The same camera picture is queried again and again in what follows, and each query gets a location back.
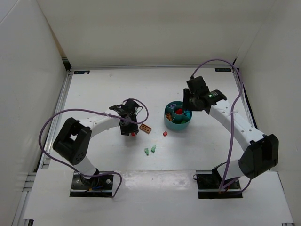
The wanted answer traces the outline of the long teal lego brick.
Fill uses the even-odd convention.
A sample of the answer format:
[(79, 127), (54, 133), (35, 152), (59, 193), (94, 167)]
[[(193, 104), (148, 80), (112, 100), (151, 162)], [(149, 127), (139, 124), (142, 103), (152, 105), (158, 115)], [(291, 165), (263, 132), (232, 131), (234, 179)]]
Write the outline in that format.
[(185, 116), (187, 116), (188, 118), (191, 118), (191, 113), (190, 113), (190, 111), (185, 111), (184, 114), (185, 114)]

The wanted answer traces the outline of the big red lego block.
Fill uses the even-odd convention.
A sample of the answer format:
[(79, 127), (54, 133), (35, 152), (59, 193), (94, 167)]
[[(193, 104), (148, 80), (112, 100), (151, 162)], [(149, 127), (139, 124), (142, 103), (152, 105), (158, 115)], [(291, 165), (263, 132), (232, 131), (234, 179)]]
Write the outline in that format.
[(175, 113), (176, 113), (177, 115), (180, 115), (180, 114), (183, 114), (184, 111), (183, 111), (183, 109), (177, 109), (177, 110), (175, 111)]

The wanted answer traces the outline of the orange studded lego brick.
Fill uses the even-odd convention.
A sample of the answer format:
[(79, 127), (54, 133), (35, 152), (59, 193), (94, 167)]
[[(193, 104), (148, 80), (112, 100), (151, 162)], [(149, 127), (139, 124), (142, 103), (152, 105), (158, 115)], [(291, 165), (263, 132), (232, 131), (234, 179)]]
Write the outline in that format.
[(172, 121), (172, 116), (170, 113), (166, 114), (166, 117), (168, 118), (169, 121)]

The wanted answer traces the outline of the green lego slope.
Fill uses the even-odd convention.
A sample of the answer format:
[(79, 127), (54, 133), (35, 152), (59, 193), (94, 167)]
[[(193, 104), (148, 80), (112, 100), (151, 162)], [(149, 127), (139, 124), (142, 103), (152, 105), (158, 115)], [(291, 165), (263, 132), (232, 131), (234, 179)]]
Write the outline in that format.
[(149, 149), (148, 148), (145, 148), (144, 152), (145, 152), (146, 156), (149, 156)]
[(151, 148), (151, 152), (152, 152), (152, 153), (155, 153), (155, 151), (156, 151), (156, 146), (153, 145), (152, 148)]

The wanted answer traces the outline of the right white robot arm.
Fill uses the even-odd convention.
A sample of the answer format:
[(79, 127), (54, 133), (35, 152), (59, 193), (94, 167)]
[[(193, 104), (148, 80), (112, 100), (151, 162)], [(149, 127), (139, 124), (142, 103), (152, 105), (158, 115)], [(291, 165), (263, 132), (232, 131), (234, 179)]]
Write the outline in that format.
[(226, 180), (247, 177), (254, 179), (278, 164), (279, 140), (254, 128), (232, 109), (226, 96), (219, 90), (210, 91), (203, 77), (191, 78), (183, 91), (183, 108), (205, 111), (230, 132), (230, 143), (236, 140), (243, 150), (238, 160), (228, 159), (212, 172), (223, 183)]

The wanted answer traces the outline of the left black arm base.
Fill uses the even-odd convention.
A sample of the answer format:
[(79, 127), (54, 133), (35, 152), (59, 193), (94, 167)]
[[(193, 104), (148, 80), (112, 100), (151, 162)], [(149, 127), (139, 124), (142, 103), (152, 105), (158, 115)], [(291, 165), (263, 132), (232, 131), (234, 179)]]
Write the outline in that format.
[(70, 197), (110, 198), (113, 191), (114, 175), (104, 173), (104, 176), (86, 179), (74, 172), (70, 188)]

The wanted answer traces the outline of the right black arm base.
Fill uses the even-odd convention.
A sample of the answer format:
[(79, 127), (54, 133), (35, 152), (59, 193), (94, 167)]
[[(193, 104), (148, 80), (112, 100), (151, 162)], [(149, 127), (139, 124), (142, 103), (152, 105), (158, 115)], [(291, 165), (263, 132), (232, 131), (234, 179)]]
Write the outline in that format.
[(222, 178), (217, 169), (196, 171), (192, 178), (197, 182), (199, 199), (241, 199), (241, 186), (239, 179), (231, 183), (232, 179), (224, 181), (225, 188), (219, 190)]

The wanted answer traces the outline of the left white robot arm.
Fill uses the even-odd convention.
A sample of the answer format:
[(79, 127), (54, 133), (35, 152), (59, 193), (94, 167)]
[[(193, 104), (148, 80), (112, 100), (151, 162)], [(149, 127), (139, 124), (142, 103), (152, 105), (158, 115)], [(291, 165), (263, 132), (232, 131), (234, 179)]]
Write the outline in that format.
[(68, 118), (53, 143), (53, 150), (83, 174), (84, 178), (90, 179), (91, 175), (99, 174), (86, 157), (90, 139), (114, 127), (120, 127), (123, 136), (136, 135), (138, 108), (138, 103), (130, 99), (124, 104), (109, 107), (109, 110), (101, 115), (83, 120)]

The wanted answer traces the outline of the orange flat lego plate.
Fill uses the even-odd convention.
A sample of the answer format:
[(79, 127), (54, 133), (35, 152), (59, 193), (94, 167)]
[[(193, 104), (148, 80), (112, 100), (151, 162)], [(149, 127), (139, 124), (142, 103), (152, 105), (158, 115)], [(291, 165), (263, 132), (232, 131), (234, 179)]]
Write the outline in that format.
[(140, 129), (141, 131), (147, 133), (147, 134), (150, 134), (150, 133), (151, 133), (151, 130), (152, 130), (151, 127), (149, 127), (149, 126), (147, 126), (147, 125), (145, 125), (145, 124), (143, 124), (143, 123), (140, 125), (139, 129)]

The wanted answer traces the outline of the teal divided round container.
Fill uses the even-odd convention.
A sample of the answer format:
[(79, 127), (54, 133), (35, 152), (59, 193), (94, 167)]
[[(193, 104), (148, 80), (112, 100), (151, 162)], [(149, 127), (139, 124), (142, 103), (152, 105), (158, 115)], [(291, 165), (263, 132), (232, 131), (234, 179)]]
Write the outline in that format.
[[(176, 106), (174, 108), (171, 108), (171, 104), (175, 103)], [(182, 101), (172, 101), (170, 103), (168, 103), (165, 106), (165, 110), (164, 110), (164, 123), (166, 125), (166, 127), (170, 130), (174, 130), (174, 131), (180, 131), (180, 130), (184, 130), (188, 127), (191, 119), (192, 119), (192, 111), (190, 111), (191, 113), (191, 118), (188, 118), (187, 116), (185, 116), (185, 114), (180, 114), (177, 115), (175, 113), (175, 111), (177, 109), (183, 109), (183, 102)], [(166, 114), (170, 113), (172, 116), (172, 121), (169, 121), (168, 118), (166, 117)], [(185, 124), (180, 124), (182, 120), (186, 120), (187, 122)]]

